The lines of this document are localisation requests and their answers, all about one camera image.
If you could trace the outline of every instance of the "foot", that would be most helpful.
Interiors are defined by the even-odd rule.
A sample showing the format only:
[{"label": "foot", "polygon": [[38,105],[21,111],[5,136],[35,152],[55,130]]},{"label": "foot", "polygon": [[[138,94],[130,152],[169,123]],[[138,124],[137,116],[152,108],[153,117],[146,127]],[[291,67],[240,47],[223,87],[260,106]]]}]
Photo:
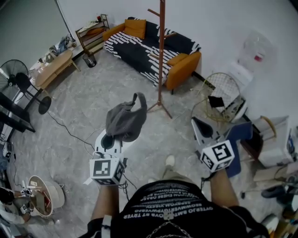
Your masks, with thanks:
[{"label": "foot", "polygon": [[154,179],[154,178],[151,178],[151,179],[149,178],[149,179],[148,179],[148,183],[149,183],[149,184],[154,183],[154,182],[156,182],[156,181],[157,181],[157,180]]},{"label": "foot", "polygon": [[174,167],[175,165],[175,156],[174,155],[169,155],[166,159],[166,166],[171,166]]},{"label": "foot", "polygon": [[52,218],[48,218],[49,219],[49,221],[48,221],[48,225],[55,225],[55,221],[54,221],[54,219],[52,219]]}]

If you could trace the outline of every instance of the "black t-shirt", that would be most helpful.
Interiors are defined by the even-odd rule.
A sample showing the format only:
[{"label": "black t-shirt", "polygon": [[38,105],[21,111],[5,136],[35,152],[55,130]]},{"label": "black t-shirt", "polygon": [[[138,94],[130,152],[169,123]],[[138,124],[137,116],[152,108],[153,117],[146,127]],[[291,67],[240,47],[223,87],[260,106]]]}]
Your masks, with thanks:
[{"label": "black t-shirt", "polygon": [[[100,238],[102,221],[90,221],[82,238]],[[196,185],[177,180],[140,188],[113,218],[110,234],[111,238],[269,237],[245,208],[217,206]]]}]

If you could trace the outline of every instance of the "wooden shelf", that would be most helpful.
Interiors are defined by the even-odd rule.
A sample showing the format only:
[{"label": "wooden shelf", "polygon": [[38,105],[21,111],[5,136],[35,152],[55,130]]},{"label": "wooden shelf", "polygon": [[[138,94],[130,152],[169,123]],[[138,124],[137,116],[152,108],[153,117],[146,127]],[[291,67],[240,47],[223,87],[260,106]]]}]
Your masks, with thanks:
[{"label": "wooden shelf", "polygon": [[[101,14],[102,17],[102,21],[101,22],[97,22],[94,25],[88,27],[87,29],[84,29],[82,32],[80,32],[81,29],[75,31],[81,46],[84,49],[84,52],[86,54],[90,54],[90,52],[97,52],[100,49],[103,48],[103,37],[100,36],[98,37],[100,34],[104,33],[105,31],[107,31],[109,29],[109,25],[108,25],[108,19],[107,19],[107,15],[106,14]],[[91,30],[91,29],[95,29],[95,28],[104,28],[104,30],[100,33],[95,33],[92,35],[86,35],[86,32]]]},{"label": "wooden shelf", "polygon": [[87,41],[87,40],[89,40],[89,39],[92,39],[93,37],[95,37],[95,36],[97,36],[97,35],[99,35],[99,34],[104,33],[104,32],[108,29],[106,26],[102,26],[102,28],[104,28],[104,30],[103,30],[102,32],[95,33],[95,34],[92,34],[92,35],[84,35],[84,36],[81,37],[81,40],[82,40],[83,42],[85,42],[85,41]]}]

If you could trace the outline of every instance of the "box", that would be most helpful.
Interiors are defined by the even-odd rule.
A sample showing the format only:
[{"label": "box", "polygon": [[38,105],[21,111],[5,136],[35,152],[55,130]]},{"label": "box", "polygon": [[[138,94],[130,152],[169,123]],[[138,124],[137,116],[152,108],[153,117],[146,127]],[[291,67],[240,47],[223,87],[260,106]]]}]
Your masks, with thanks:
[{"label": "box", "polygon": [[228,167],[235,154],[229,140],[206,147],[202,150],[200,160],[206,164],[211,172]]}]

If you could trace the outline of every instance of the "orange pillow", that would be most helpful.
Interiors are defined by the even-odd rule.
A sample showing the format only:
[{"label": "orange pillow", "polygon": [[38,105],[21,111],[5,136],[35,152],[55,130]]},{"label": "orange pillow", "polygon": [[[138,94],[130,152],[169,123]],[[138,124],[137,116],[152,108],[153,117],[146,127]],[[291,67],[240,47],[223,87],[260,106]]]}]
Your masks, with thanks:
[{"label": "orange pillow", "polygon": [[177,56],[171,58],[167,64],[174,66],[175,64],[177,64],[178,62],[180,62],[181,60],[185,59],[188,56],[188,54],[184,54],[184,53],[180,53]]},{"label": "orange pillow", "polygon": [[93,29],[87,31],[86,35],[95,35],[95,34],[103,32],[103,31],[104,31],[103,27],[97,27],[97,28],[93,28]]},{"label": "orange pillow", "polygon": [[125,20],[124,33],[140,39],[145,38],[146,20]]}]

